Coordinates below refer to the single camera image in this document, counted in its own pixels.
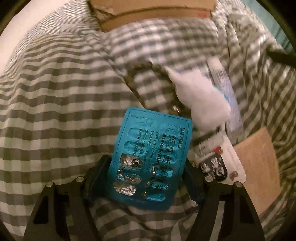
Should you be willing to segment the white black sachet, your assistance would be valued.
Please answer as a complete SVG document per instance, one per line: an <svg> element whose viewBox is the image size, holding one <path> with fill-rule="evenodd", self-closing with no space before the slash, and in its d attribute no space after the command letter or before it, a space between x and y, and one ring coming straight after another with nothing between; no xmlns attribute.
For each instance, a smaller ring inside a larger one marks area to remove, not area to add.
<svg viewBox="0 0 296 241"><path fill-rule="evenodd" d="M225 131L217 132L190 149L188 159L205 176L222 184L246 182L243 165Z"/></svg>

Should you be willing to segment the clear packet with label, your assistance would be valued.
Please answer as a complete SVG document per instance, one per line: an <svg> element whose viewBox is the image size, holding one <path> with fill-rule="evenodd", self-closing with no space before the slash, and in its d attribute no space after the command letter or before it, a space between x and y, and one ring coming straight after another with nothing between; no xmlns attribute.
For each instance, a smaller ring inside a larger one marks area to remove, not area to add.
<svg viewBox="0 0 296 241"><path fill-rule="evenodd" d="M207 60L207 64L214 84L225 95L231 107L230 118L226 122L225 128L231 144L236 145L244 140L244 129L237 99L235 97L230 78L218 57L209 58Z"/></svg>

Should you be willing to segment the green curtain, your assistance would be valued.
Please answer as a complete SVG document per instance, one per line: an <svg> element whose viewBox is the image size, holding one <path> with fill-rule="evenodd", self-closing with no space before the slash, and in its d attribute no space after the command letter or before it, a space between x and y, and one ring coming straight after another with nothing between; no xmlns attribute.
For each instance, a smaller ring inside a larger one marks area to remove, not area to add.
<svg viewBox="0 0 296 241"><path fill-rule="evenodd" d="M282 30L281 26L259 2L255 0L242 0L242 2L246 6L250 7L250 9L258 15L260 20L262 20L262 22L266 25L271 34L274 36L277 42L285 49L285 51L287 51L288 53L293 51L293 47L288 37Z"/></svg>

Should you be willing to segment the blue amoxicillin blister pack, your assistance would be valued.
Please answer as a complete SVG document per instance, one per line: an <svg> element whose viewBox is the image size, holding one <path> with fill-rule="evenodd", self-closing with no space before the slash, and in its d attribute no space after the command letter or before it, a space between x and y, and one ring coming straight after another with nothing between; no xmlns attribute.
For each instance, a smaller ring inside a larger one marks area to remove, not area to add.
<svg viewBox="0 0 296 241"><path fill-rule="evenodd" d="M107 196L141 209L169 209L184 172L192 130L188 118L128 108L108 169Z"/></svg>

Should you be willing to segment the brown cardboard piece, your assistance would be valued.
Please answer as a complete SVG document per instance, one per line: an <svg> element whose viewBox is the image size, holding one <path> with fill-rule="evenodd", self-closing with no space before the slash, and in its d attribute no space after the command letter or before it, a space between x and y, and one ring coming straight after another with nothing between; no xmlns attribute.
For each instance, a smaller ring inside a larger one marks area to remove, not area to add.
<svg viewBox="0 0 296 241"><path fill-rule="evenodd" d="M257 214L263 214L281 193L278 161L267 128L234 146L246 173L244 184Z"/></svg>

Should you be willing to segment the brown cardboard box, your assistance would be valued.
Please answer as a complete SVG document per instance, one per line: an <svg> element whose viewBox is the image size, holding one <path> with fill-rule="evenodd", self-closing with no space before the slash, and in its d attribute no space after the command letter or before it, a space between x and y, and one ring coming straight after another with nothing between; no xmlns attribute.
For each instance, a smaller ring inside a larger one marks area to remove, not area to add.
<svg viewBox="0 0 296 241"><path fill-rule="evenodd" d="M104 32L133 22L166 18L210 18L216 1L90 1Z"/></svg>

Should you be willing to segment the white tissue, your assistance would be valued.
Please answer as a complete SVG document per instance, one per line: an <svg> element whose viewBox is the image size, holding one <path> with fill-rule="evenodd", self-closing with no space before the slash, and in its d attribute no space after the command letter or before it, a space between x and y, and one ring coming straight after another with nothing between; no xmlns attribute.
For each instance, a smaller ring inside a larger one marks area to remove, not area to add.
<svg viewBox="0 0 296 241"><path fill-rule="evenodd" d="M190 109L193 124L200 133L208 133L229 120L231 107L225 95L204 76L199 68L177 72L165 68L175 85L179 101Z"/></svg>

